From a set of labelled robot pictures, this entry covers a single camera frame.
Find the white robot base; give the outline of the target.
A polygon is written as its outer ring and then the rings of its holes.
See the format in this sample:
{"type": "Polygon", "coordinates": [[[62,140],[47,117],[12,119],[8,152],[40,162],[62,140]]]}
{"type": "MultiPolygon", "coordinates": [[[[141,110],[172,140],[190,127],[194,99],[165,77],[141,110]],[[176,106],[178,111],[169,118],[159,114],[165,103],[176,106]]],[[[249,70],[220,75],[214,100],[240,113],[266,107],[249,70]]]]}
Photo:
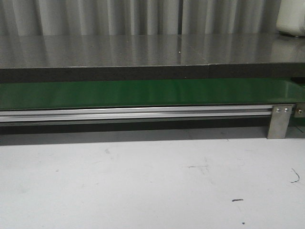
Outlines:
{"type": "Polygon", "coordinates": [[[276,29],[279,32],[295,37],[304,37],[305,1],[281,0],[276,20],[276,29]]]}

